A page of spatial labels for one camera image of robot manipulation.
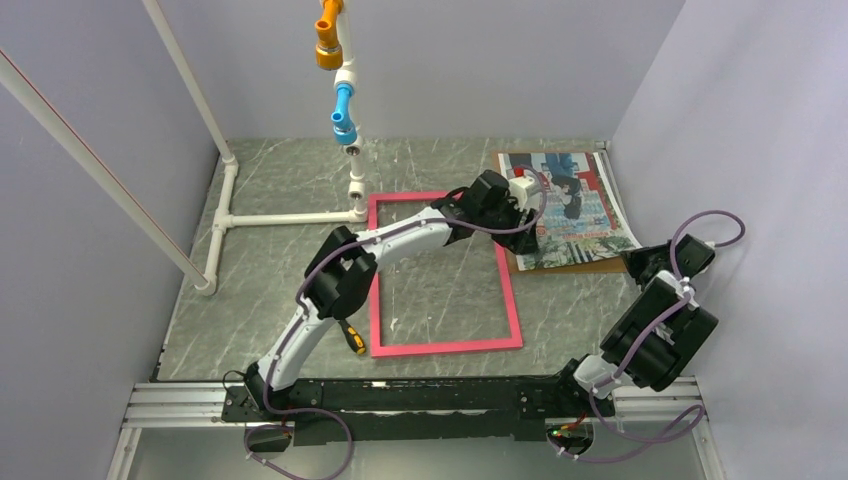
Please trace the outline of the pink wooden photo frame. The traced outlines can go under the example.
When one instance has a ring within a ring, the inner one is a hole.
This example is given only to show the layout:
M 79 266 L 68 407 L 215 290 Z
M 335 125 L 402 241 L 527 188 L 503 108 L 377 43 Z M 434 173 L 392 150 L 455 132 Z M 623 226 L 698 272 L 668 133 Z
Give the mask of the pink wooden photo frame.
M 378 226 L 377 209 L 381 203 L 408 203 L 433 201 L 446 194 L 445 191 L 372 193 L 368 196 L 368 228 Z M 505 250 L 494 246 L 499 273 L 501 293 L 504 300 L 509 335 L 503 338 L 433 342 L 408 345 L 383 345 L 380 317 L 380 275 L 377 275 L 369 291 L 369 350 L 372 358 L 428 356 L 442 354 L 464 354 L 491 351 L 517 350 L 523 346 L 523 338 L 512 282 L 507 267 Z

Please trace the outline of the yellow black screwdriver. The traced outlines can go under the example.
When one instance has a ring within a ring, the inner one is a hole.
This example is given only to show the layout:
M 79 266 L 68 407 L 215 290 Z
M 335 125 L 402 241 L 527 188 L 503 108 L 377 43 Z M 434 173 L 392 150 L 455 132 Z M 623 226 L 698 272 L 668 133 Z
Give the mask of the yellow black screwdriver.
M 338 324 L 348 347 L 357 355 L 365 354 L 367 346 L 358 331 L 347 320 L 339 320 Z

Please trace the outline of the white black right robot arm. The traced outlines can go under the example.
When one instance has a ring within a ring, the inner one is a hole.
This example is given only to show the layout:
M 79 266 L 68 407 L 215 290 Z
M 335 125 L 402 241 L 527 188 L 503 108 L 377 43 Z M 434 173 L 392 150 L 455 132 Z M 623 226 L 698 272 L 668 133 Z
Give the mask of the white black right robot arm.
M 598 355 L 572 362 L 551 388 L 557 411 L 574 415 L 590 397 L 621 386 L 660 392 L 678 378 L 718 325 L 694 299 L 690 280 L 715 259 L 713 246 L 685 234 L 622 255 L 640 294 L 600 343 Z

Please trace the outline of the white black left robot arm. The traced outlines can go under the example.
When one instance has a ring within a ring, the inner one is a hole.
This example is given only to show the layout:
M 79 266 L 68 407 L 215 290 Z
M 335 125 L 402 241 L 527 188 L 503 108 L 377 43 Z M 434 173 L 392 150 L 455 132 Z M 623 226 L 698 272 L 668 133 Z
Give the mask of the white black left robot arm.
M 334 229 L 305 270 L 290 322 L 270 351 L 247 368 L 248 407 L 264 420 L 285 411 L 307 358 L 332 325 L 362 308 L 383 268 L 476 232 L 514 254 L 533 253 L 538 248 L 535 226 L 546 203 L 540 172 L 516 167 L 507 178 L 486 170 L 471 185 L 393 224 L 359 232 Z

